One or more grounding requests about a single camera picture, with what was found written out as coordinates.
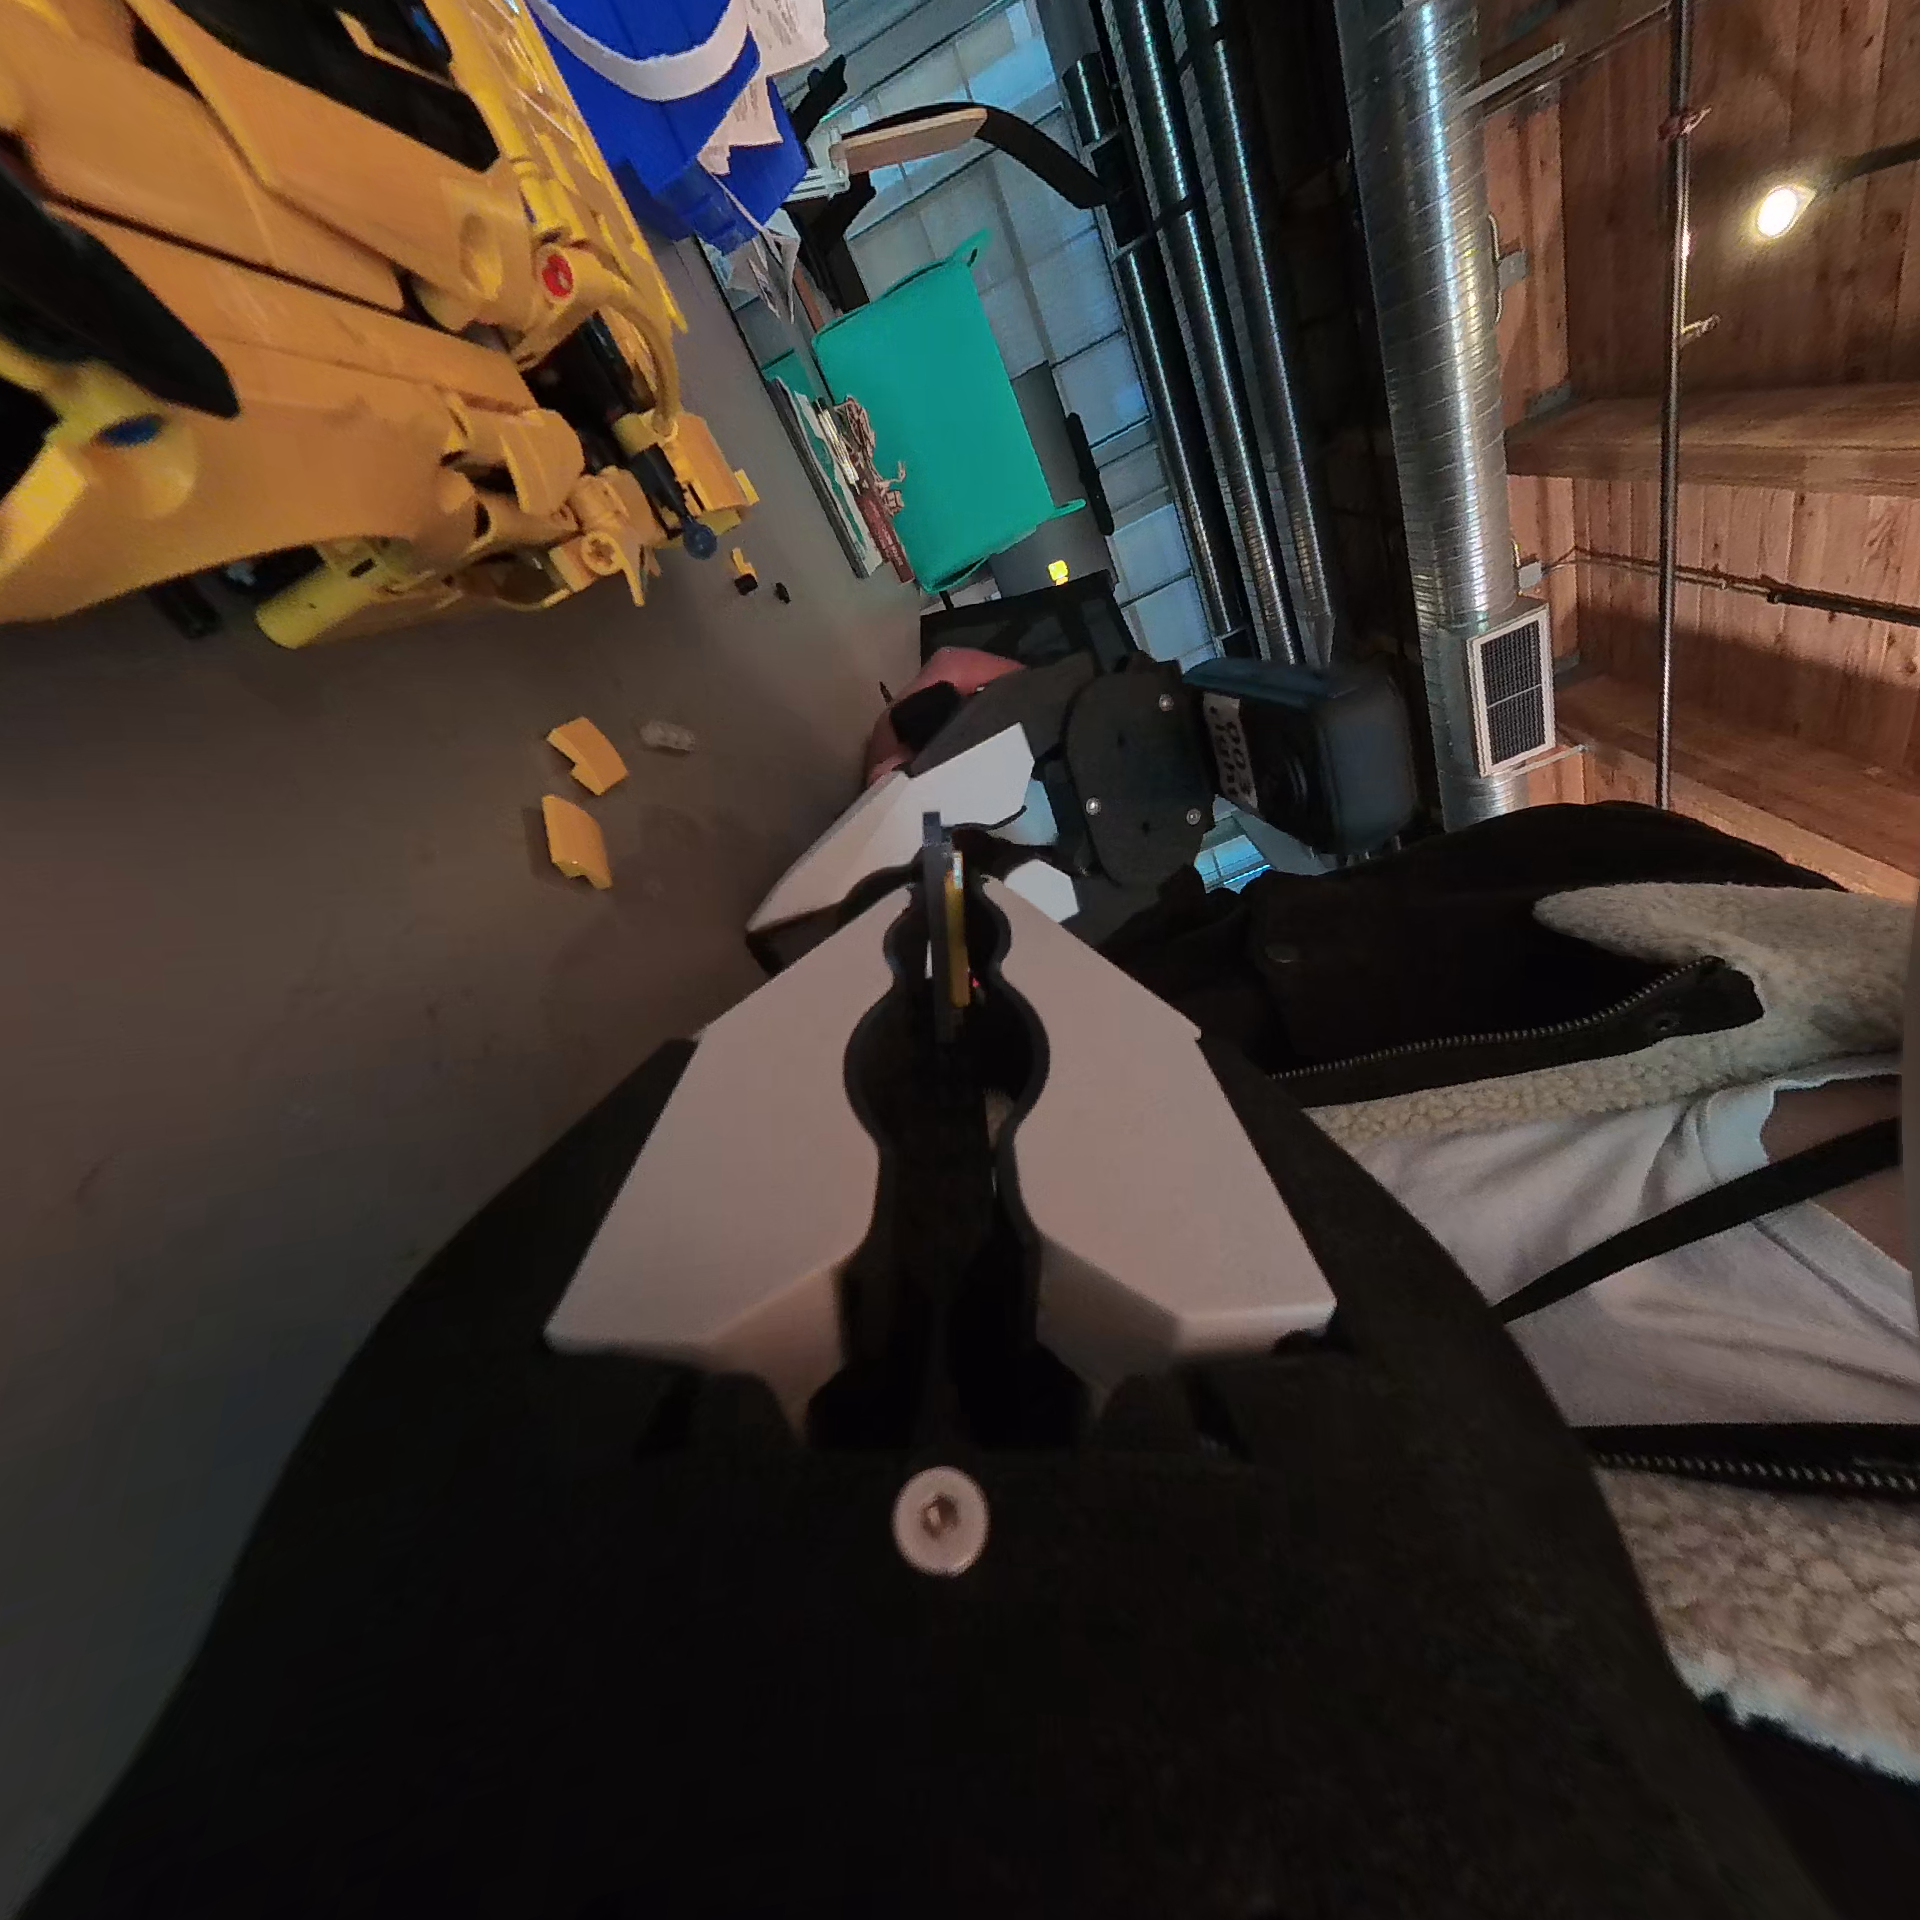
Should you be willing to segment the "black panel desk lamp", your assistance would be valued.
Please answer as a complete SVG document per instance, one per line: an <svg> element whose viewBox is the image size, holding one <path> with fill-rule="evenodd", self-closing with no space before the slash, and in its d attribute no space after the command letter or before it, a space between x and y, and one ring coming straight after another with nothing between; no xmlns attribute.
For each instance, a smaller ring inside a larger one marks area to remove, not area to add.
<svg viewBox="0 0 1920 1920"><path fill-rule="evenodd" d="M855 177L947 157L969 144L981 144L1011 158L1081 211L1095 211L1111 200L1111 190L1100 175L1040 127L1003 108L981 104L906 108L865 127L835 132L827 140L824 162L811 168L803 181L835 196Z"/></svg>

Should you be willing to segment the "white vent grille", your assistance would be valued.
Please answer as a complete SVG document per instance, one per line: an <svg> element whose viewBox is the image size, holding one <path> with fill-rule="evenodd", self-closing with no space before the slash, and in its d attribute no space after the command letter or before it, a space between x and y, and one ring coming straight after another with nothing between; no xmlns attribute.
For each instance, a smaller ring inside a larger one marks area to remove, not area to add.
<svg viewBox="0 0 1920 1920"><path fill-rule="evenodd" d="M1466 642L1476 775L1492 780L1545 758L1556 741L1548 603L1520 597Z"/></svg>

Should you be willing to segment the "grey desk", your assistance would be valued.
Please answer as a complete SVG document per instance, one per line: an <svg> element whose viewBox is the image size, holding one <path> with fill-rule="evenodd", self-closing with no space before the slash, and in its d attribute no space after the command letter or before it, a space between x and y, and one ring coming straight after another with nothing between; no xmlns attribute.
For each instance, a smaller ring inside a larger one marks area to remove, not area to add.
<svg viewBox="0 0 1920 1920"><path fill-rule="evenodd" d="M112 603L2 646L2 1899L105 1800L303 1427L445 1240L758 978L919 597L859 581L697 244L687 398L760 497L727 558L284 650ZM585 792L545 732L630 775ZM699 749L648 752L646 721ZM600 822L613 887L549 863Z"/></svg>

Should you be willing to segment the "yellow toy brick car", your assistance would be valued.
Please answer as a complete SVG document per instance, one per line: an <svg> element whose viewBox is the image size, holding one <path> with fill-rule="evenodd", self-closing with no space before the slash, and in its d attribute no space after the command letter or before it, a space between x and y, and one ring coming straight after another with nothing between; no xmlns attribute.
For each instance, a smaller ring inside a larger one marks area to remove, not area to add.
<svg viewBox="0 0 1920 1920"><path fill-rule="evenodd" d="M596 584L755 508L531 3L2 5L6 625L224 581L277 644Z"/></svg>

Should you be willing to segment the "teal board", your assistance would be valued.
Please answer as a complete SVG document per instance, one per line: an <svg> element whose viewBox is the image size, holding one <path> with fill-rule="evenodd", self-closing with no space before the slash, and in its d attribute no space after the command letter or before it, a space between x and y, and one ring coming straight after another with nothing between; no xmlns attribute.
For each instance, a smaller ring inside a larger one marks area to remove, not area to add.
<svg viewBox="0 0 1920 1920"><path fill-rule="evenodd" d="M973 280L990 244L975 231L813 340L831 398L869 416L874 467L900 495L895 534L928 594L1085 504L1053 498L999 356Z"/></svg>

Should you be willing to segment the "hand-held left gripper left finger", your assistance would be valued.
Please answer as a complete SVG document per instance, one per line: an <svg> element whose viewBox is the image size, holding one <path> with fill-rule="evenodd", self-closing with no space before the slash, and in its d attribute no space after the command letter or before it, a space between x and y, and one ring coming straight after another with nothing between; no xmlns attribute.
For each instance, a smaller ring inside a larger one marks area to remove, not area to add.
<svg viewBox="0 0 1920 1920"><path fill-rule="evenodd" d="M891 885L708 1025L544 1339L762 1382L803 1414L859 1352L844 1279L941 1092L925 902Z"/></svg>

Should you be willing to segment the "person's right hand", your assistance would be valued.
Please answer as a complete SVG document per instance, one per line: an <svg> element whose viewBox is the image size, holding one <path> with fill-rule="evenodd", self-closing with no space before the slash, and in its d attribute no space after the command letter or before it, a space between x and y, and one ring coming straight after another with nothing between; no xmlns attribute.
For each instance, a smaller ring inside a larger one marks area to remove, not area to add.
<svg viewBox="0 0 1920 1920"><path fill-rule="evenodd" d="M906 691L893 695L882 689L882 713L863 760L863 786L874 786L908 765L964 702L1018 672L1024 672L1020 661L988 650L958 644L934 650Z"/></svg>

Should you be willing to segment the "small yellow black brick assembly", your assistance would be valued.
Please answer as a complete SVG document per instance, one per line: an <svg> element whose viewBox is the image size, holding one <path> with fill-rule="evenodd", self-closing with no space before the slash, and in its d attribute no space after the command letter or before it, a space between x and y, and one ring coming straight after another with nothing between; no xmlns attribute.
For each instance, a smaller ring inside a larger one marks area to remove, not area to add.
<svg viewBox="0 0 1920 1920"><path fill-rule="evenodd" d="M953 829L947 827L947 823L943 822L943 816L938 810L925 810L925 814L923 814L923 848L921 848L921 853L919 853L919 866L915 868L915 878L919 879L919 892L921 892L921 900L923 900L923 919L925 919L925 851L932 846L936 846L936 844L940 844L943 840L954 842L954 846L958 846L958 842L956 842L956 838L953 835ZM930 1027L934 1029L934 1040L936 1040L936 1044L941 1044L941 1046L953 1046L964 1034L966 1019L968 1019L968 1012L958 1021L943 1021L940 1018L938 1006L934 1003L934 982L930 980L930 975L928 975L928 941L925 941L925 980L928 980Z"/></svg>

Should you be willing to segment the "white patterned paper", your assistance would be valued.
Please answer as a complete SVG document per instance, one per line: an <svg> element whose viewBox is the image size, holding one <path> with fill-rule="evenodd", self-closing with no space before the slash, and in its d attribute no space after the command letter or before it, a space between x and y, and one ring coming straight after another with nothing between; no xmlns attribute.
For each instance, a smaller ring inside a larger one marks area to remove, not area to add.
<svg viewBox="0 0 1920 1920"><path fill-rule="evenodd" d="M587 76L601 138L643 179L699 164L730 170L740 149L775 147L771 84L827 46L822 3L532 3L542 30Z"/></svg>

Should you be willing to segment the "green white printed sheet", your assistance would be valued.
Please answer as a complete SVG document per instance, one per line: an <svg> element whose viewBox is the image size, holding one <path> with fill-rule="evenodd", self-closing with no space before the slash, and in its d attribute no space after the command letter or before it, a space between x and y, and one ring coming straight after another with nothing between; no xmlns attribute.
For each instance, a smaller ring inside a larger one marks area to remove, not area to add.
<svg viewBox="0 0 1920 1920"><path fill-rule="evenodd" d="M852 573L859 581L869 581L882 568L884 558L859 506L831 418L831 405L818 392L816 371L803 358L803 353L790 349L762 364L760 375Z"/></svg>

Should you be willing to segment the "brown wooden model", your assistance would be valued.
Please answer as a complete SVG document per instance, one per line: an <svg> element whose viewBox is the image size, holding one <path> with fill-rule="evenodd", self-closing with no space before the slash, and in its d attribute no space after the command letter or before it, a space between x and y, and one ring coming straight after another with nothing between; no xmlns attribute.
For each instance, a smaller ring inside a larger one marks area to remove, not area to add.
<svg viewBox="0 0 1920 1920"><path fill-rule="evenodd" d="M852 498L855 523L880 560L893 569L900 584L917 584L897 528L904 506L906 469L898 467L895 476L882 470L872 416L855 398L824 405L820 424L841 485Z"/></svg>

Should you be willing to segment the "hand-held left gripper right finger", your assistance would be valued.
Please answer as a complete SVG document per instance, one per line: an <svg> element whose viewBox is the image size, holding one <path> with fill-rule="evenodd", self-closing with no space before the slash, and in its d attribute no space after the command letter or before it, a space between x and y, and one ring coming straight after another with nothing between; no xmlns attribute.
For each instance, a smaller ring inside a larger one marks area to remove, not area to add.
<svg viewBox="0 0 1920 1920"><path fill-rule="evenodd" d="M999 978L1046 1064L1012 1126L1037 1335L1091 1393L1319 1335L1334 1296L1197 1029L999 879Z"/></svg>

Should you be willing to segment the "silver ventilation duct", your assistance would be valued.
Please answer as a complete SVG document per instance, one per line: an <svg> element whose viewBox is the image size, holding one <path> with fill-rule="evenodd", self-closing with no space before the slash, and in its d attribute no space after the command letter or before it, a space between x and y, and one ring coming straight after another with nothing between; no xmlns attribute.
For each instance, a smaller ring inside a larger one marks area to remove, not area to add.
<svg viewBox="0 0 1920 1920"><path fill-rule="evenodd" d="M1470 640L1519 601L1476 3L1335 2L1442 823L1513 810L1476 762Z"/></svg>

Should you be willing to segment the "blue plastic bin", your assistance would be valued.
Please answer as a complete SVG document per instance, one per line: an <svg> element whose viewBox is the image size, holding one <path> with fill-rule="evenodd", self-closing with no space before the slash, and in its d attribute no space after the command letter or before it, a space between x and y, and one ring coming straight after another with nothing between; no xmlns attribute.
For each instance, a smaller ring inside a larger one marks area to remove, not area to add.
<svg viewBox="0 0 1920 1920"><path fill-rule="evenodd" d="M529 2L641 224L728 256L762 233L809 157L773 82L781 26L749 2Z"/></svg>

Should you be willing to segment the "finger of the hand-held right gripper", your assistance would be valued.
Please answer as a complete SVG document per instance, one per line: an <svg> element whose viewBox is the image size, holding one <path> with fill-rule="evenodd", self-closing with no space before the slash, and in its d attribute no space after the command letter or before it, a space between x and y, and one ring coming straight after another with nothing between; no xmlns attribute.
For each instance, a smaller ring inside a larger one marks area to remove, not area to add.
<svg viewBox="0 0 1920 1920"><path fill-rule="evenodd" d="M1065 870L1048 846L1007 836L973 836L971 892L982 900L1016 894L1053 922L1070 922L1083 904L1076 876Z"/></svg>
<svg viewBox="0 0 1920 1920"><path fill-rule="evenodd" d="M1033 850L1039 846L1035 765L1025 730L1011 724L928 771L885 773L773 883L747 922L749 952L758 963L794 963L833 934L859 889L919 861L925 822L945 833L977 829Z"/></svg>

